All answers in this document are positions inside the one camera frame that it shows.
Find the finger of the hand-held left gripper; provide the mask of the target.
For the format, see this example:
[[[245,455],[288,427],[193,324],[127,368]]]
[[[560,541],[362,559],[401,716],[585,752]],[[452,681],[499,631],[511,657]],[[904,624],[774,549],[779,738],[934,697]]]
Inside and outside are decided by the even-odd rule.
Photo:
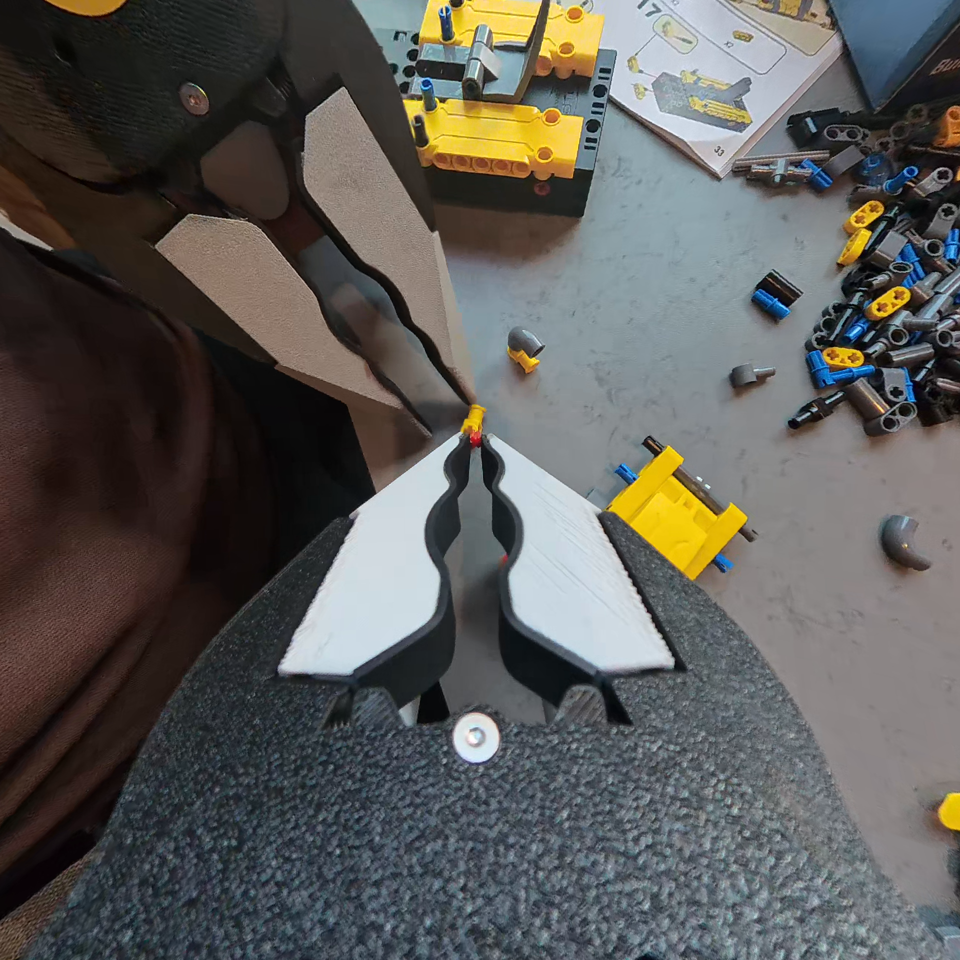
[[[300,179],[344,253],[389,295],[454,394],[473,404],[471,355],[440,234],[344,86],[305,117]]]
[[[402,248],[402,306],[419,325],[423,349],[458,397],[462,395],[462,321],[440,237],[429,253]],[[332,309],[257,224],[189,214],[155,245],[234,324],[276,361],[279,370],[352,410],[378,416],[403,412],[429,435],[420,412],[382,370],[369,365],[330,324]]]

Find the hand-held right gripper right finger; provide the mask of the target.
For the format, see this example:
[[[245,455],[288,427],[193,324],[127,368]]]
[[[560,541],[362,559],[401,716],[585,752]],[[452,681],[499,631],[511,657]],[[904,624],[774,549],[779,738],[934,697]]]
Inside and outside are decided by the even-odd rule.
[[[483,479],[499,571],[501,652],[511,673],[547,679],[553,657],[590,679],[672,670],[676,658],[608,537],[601,510],[505,440],[484,436]]]

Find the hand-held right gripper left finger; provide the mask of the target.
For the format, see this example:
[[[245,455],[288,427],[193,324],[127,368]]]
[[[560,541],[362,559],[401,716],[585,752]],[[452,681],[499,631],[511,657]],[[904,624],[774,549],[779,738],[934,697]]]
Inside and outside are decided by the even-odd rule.
[[[433,684],[444,675],[456,633],[446,555],[469,478],[470,441],[454,436],[354,510],[280,676]]]

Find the yellow curved brick assembly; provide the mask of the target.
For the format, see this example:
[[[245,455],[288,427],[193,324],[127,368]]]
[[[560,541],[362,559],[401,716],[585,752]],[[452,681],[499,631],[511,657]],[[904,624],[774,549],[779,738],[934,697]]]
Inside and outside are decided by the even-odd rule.
[[[688,472],[684,457],[652,436],[643,439],[652,459],[640,471],[619,463],[624,487],[605,510],[625,522],[687,579],[707,567],[726,573],[734,562],[724,553],[736,535],[753,543],[758,534],[734,503],[721,503],[711,487]]]

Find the yellow and black brick assembly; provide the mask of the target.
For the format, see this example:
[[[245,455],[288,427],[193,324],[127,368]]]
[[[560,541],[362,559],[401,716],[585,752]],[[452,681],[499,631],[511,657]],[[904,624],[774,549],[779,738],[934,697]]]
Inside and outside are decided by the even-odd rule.
[[[427,2],[374,34],[445,205],[584,216],[616,51],[604,16],[560,2]]]

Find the pile of small brick parts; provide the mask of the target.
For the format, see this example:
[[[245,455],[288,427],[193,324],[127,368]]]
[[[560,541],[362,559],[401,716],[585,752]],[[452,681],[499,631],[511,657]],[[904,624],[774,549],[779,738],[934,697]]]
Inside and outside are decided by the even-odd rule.
[[[835,259],[839,296],[803,348],[814,390],[791,431],[842,406],[870,438],[959,416],[958,95],[895,111],[791,115],[795,150],[756,154],[731,172],[822,195],[850,187]]]

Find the grey desk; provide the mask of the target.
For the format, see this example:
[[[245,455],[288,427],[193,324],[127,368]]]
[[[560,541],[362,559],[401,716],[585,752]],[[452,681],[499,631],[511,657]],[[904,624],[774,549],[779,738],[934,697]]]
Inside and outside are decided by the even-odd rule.
[[[745,511],[758,540],[699,585],[794,697],[884,873],[955,926],[935,808],[958,790],[958,423],[869,438],[842,406],[786,427],[814,395],[804,346],[839,297],[847,196],[717,180],[611,104],[582,219],[438,206],[437,223],[487,425],[604,498],[652,435]],[[802,290],[780,321],[751,303],[771,270]],[[545,344],[530,374],[514,327]],[[745,363],[776,374],[735,390]],[[883,553],[896,514],[930,570]]]

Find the person in brown shirt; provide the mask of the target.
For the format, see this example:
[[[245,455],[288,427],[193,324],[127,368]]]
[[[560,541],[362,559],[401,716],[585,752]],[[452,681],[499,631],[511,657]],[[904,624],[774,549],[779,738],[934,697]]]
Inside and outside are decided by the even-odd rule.
[[[114,798],[263,585],[273,489],[200,336],[2,230],[1,866]]]

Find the black and blue pin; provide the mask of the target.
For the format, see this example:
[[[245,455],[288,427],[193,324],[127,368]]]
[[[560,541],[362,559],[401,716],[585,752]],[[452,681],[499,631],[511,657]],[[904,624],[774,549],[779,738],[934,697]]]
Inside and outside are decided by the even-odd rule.
[[[769,270],[756,283],[750,302],[760,311],[779,322],[791,313],[791,308],[803,295],[803,290],[778,270]]]

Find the instruction booklet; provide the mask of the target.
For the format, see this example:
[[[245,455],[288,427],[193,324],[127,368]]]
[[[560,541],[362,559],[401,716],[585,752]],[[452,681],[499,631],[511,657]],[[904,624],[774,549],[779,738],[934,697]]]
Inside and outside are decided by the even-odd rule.
[[[826,1],[594,1],[608,96],[723,179],[843,51]]]

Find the blue cardboard kit box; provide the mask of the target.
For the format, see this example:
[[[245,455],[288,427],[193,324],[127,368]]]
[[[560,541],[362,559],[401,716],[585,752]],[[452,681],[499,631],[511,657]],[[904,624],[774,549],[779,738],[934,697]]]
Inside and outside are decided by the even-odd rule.
[[[875,112],[959,103],[959,2],[830,1]]]

